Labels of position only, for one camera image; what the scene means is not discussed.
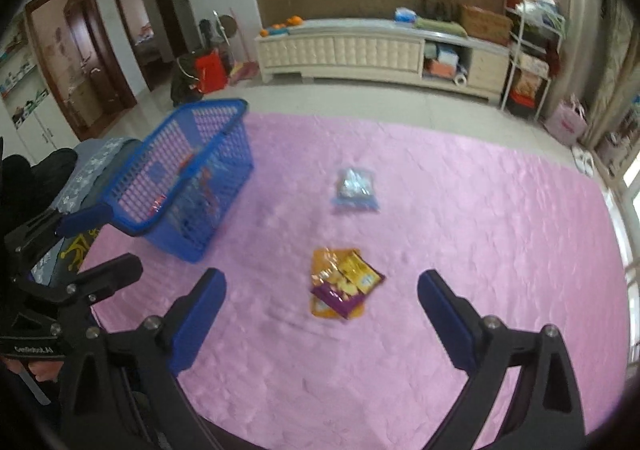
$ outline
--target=white cabinet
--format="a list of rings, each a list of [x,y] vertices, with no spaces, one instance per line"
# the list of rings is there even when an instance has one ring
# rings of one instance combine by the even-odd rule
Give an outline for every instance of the white cabinet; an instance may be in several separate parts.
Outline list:
[[[31,113],[20,125],[18,135],[36,163],[41,162],[56,150],[35,113]]]
[[[467,82],[424,76],[424,43],[463,53]],[[289,35],[257,37],[262,80],[297,72],[305,80],[344,78],[411,84],[479,96],[497,104],[509,67],[509,49],[469,37],[368,19],[307,21]]]
[[[38,121],[52,141],[56,149],[68,147],[73,149],[78,145],[78,137],[66,121],[58,103],[52,95],[48,95],[34,110]]]
[[[79,143],[52,95],[48,95],[20,125],[18,136],[35,163],[57,149],[73,149]]]

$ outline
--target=folded towel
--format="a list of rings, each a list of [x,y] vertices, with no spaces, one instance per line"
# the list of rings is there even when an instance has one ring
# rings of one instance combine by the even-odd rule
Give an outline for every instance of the folded towel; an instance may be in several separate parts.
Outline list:
[[[419,30],[427,30],[428,32],[439,32],[441,34],[449,34],[457,37],[468,37],[465,28],[458,23],[443,23],[442,21],[431,21],[418,17],[415,20],[414,28]]]

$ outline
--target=wooden door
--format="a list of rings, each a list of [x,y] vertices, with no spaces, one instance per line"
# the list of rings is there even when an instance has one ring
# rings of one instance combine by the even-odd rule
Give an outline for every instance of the wooden door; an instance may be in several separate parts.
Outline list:
[[[82,72],[94,85],[103,110],[107,114],[122,111],[125,106],[98,51],[95,36],[99,32],[93,29],[86,0],[68,0],[65,18],[82,58]]]
[[[156,0],[156,2],[158,2],[158,9],[160,10],[160,16],[162,17],[164,30],[169,39],[172,52],[175,58],[178,58],[180,55],[187,53],[188,50],[180,28],[180,21],[175,13],[174,2],[172,0]]]

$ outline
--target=red bucket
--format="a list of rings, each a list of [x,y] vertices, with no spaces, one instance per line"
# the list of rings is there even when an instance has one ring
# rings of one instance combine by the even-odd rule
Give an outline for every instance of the red bucket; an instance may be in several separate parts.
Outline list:
[[[198,71],[198,91],[206,95],[213,91],[219,91],[226,87],[227,77],[225,68],[220,60],[220,55],[213,52],[196,59],[196,70]]]

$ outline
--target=snack bag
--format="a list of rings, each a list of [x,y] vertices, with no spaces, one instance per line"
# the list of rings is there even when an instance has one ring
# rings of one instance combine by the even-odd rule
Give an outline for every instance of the snack bag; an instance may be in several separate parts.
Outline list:
[[[338,264],[343,262],[351,253],[357,253],[360,255],[360,250],[357,249],[343,249],[332,250],[329,248],[322,248],[314,252],[311,261],[311,284],[313,286],[320,286],[325,280],[332,280],[334,284],[337,284],[337,276],[334,271],[337,270]],[[342,318],[333,309],[327,306],[322,300],[318,299],[315,295],[311,296],[310,301],[311,314],[318,318]],[[364,314],[364,304],[355,308],[349,318],[357,318]]]
[[[349,315],[385,280],[361,256],[351,252],[322,284],[311,291],[343,318]]]

